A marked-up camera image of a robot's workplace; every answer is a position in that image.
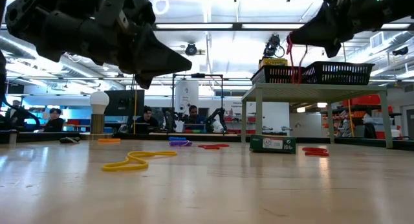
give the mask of box label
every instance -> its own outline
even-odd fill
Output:
[[[282,150],[283,149],[283,140],[265,138],[265,139],[263,139],[263,148]]]

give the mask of black plastic basket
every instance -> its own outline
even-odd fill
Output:
[[[302,70],[304,84],[368,85],[374,64],[314,62]]]
[[[290,84],[292,83],[292,67],[284,65],[267,65],[258,70],[251,78],[252,84],[272,83]]]

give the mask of white table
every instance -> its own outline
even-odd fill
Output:
[[[391,124],[388,113],[387,88],[367,85],[312,85],[312,84],[255,84],[242,97],[241,140],[246,142],[246,103],[256,102],[256,134],[262,134],[263,102],[328,103],[329,138],[334,144],[332,103],[364,95],[379,94],[386,146],[393,148]]]

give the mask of cardboard box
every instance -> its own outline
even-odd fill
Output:
[[[296,137],[252,135],[250,150],[265,153],[296,153]]]
[[[279,58],[263,58],[259,61],[259,69],[263,66],[267,65],[284,65],[287,66],[286,59],[279,59]]]

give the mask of green box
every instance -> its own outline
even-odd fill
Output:
[[[296,137],[252,135],[250,150],[265,153],[296,153]]]

